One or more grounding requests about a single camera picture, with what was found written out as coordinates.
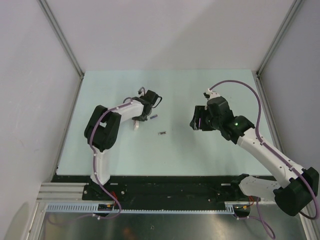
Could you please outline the white red remote control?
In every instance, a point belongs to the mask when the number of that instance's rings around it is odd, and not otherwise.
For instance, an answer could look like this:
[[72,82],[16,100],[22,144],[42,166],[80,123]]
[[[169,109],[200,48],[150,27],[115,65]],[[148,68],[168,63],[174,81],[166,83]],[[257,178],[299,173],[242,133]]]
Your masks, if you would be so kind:
[[138,120],[133,121],[133,130],[137,131],[139,129],[140,122]]

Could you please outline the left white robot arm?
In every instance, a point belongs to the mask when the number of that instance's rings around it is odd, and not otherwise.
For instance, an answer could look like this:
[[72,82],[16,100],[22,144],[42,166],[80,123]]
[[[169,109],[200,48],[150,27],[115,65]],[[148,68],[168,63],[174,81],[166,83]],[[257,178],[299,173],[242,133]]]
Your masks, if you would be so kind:
[[132,120],[134,129],[138,129],[139,123],[147,121],[162,100],[163,97],[156,92],[141,87],[138,96],[126,97],[120,105],[95,107],[84,130],[84,137],[93,151],[90,178],[96,184],[93,194],[98,199],[105,200],[111,193],[111,188],[106,184],[111,177],[108,152],[116,143],[121,123]]

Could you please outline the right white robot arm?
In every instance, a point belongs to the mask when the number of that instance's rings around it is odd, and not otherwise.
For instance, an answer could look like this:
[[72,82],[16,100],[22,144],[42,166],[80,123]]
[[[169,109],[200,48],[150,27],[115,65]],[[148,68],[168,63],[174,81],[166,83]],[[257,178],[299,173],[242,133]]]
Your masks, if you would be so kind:
[[237,201],[247,196],[261,197],[274,201],[289,216],[301,213],[318,195],[318,171],[295,163],[262,136],[257,136],[257,126],[242,115],[234,116],[224,97],[204,96],[206,105],[195,106],[190,127],[195,131],[219,131],[225,140],[255,157],[275,179],[257,179],[242,174],[236,180],[236,185],[230,188],[231,196]]

